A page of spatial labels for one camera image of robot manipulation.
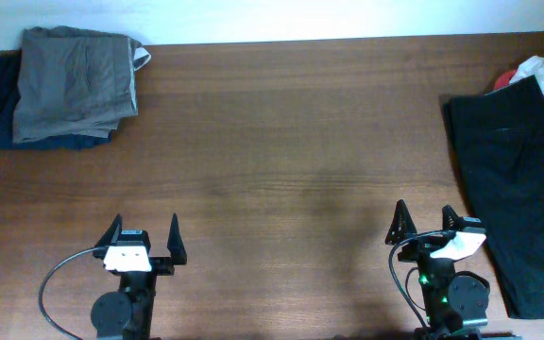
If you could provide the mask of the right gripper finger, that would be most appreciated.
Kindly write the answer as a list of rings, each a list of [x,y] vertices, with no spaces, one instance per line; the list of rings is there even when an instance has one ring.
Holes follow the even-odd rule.
[[[442,230],[460,231],[463,229],[464,220],[459,216],[451,205],[442,208]]]
[[[384,242],[387,245],[396,245],[417,234],[417,229],[408,211],[406,203],[400,199],[396,204],[394,217],[386,234]]]

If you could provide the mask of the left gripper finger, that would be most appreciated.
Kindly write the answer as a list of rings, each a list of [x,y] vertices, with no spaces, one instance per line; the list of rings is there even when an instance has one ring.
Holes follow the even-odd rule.
[[[173,265],[187,264],[187,252],[179,231],[179,219],[175,213],[172,216],[170,224],[167,249],[170,253]]]
[[[118,238],[119,233],[122,230],[123,218],[120,213],[118,213],[113,219],[109,228],[101,236],[101,238],[96,243],[97,247],[107,247],[111,244],[114,244]]]

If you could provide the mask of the black shorts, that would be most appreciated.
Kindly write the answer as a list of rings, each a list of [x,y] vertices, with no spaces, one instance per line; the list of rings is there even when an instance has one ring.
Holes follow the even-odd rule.
[[[443,107],[507,313],[544,319],[544,95],[533,76]]]

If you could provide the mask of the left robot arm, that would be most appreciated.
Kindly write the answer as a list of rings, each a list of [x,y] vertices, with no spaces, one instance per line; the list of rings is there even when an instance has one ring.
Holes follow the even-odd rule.
[[[98,339],[148,340],[157,278],[172,276],[177,265],[186,265],[187,253],[176,215],[171,219],[165,257],[149,255],[147,231],[124,229],[122,223],[122,216],[116,215],[95,244],[93,256],[119,278],[119,286],[96,300],[91,321]]]

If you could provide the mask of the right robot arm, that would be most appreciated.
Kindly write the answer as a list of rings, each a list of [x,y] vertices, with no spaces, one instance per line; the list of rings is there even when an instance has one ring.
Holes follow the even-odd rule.
[[[442,208],[441,229],[418,232],[405,201],[397,201],[384,242],[391,246],[388,268],[392,280],[420,323],[414,330],[415,339],[517,338],[513,333],[482,332],[488,324],[490,284],[473,272],[455,269],[457,262],[475,254],[485,240],[483,222],[458,215],[450,205]],[[408,280],[399,279],[394,261],[415,265],[422,306],[412,299]]]

